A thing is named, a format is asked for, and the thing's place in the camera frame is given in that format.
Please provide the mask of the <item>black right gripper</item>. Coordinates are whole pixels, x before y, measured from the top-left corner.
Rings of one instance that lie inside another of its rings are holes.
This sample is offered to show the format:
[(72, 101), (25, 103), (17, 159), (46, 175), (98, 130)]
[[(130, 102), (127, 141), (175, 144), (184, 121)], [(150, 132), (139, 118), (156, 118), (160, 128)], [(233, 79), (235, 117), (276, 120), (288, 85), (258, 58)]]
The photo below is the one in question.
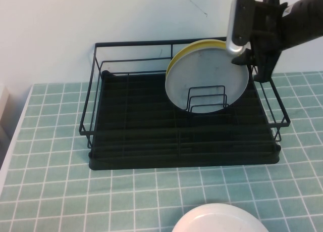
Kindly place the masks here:
[(254, 81), (269, 82), (281, 51), (287, 48), (284, 45), (282, 18), (288, 3), (280, 3), (280, 0), (252, 0), (252, 4), (254, 13), (249, 39), (251, 49), (234, 57), (231, 63), (238, 66), (253, 65), (254, 55), (257, 67)]

